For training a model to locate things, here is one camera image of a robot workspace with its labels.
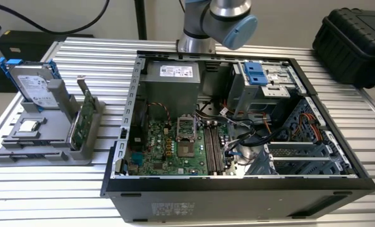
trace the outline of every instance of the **green circuit board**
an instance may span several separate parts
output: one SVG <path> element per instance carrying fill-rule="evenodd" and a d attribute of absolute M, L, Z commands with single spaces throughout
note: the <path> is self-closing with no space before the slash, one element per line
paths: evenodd
<path fill-rule="evenodd" d="M 150 121 L 147 127 L 147 144 L 142 153 L 142 162 L 137 175 L 206 175 L 205 148 L 202 130 L 196 131 L 190 157 L 177 156 L 175 122 L 163 133 L 165 122 Z M 170 140 L 170 155 L 165 155 Z"/>
<path fill-rule="evenodd" d="M 188 132 L 189 122 L 181 122 L 182 131 Z M 130 175 L 208 175 L 205 137 L 202 127 L 196 128 L 193 143 L 175 141 L 175 121 L 165 134 L 166 122 L 149 121 L 147 136 L 143 152 L 130 155 Z M 225 125 L 218 126 L 218 135 L 228 135 Z M 225 170 L 225 174 L 234 174 L 234 167 Z"/>
<path fill-rule="evenodd" d="M 71 126 L 71 133 L 70 133 L 70 143 L 74 145 L 74 149 L 81 148 L 81 144 L 87 138 L 89 130 L 90 130 L 90 124 L 93 120 L 93 102 L 94 99 L 90 95 L 90 92 L 85 91 L 85 99 L 83 103 L 81 105 L 81 109 L 77 113 L 75 122 Z"/>

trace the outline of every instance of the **circuit board chip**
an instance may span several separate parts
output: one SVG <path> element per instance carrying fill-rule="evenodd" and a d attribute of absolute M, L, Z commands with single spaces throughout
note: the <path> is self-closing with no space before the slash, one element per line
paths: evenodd
<path fill-rule="evenodd" d="M 153 164 L 153 169 L 162 169 L 162 167 L 163 167 L 162 163 Z"/>
<path fill-rule="evenodd" d="M 193 143 L 190 142 L 178 142 L 177 143 L 177 157 L 193 157 Z"/>

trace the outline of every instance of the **small circuit board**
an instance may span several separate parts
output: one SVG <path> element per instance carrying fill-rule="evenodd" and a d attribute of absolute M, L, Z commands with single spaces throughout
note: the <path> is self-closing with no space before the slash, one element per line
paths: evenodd
<path fill-rule="evenodd" d="M 175 122 L 149 121 L 143 152 L 133 152 L 130 175 L 206 175 L 202 131 L 193 143 L 175 141 Z"/>
<path fill-rule="evenodd" d="M 93 103 L 90 92 L 85 90 L 83 103 L 70 129 L 70 146 L 74 150 L 81 148 L 81 144 L 87 138 L 94 111 Z"/>

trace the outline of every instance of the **case label sticker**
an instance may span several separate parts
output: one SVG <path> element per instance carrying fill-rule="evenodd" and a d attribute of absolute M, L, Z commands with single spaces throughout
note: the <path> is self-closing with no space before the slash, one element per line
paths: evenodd
<path fill-rule="evenodd" d="M 193 202 L 153 202 L 150 204 L 151 213 L 154 216 L 192 215 Z"/>
<path fill-rule="evenodd" d="M 159 67 L 159 77 L 193 77 L 193 67 L 162 65 Z"/>
<path fill-rule="evenodd" d="M 46 81 L 39 76 L 17 76 L 22 89 L 34 104 L 43 108 L 58 107 L 53 94 L 46 89 Z"/>

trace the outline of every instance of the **hard drive label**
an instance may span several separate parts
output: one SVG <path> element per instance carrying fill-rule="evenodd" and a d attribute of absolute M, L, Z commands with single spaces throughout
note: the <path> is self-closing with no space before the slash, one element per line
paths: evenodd
<path fill-rule="evenodd" d="M 25 90 L 34 104 L 43 108 L 57 107 L 53 94 L 46 89 L 46 81 L 39 76 L 17 76 L 21 82 L 21 89 Z"/>

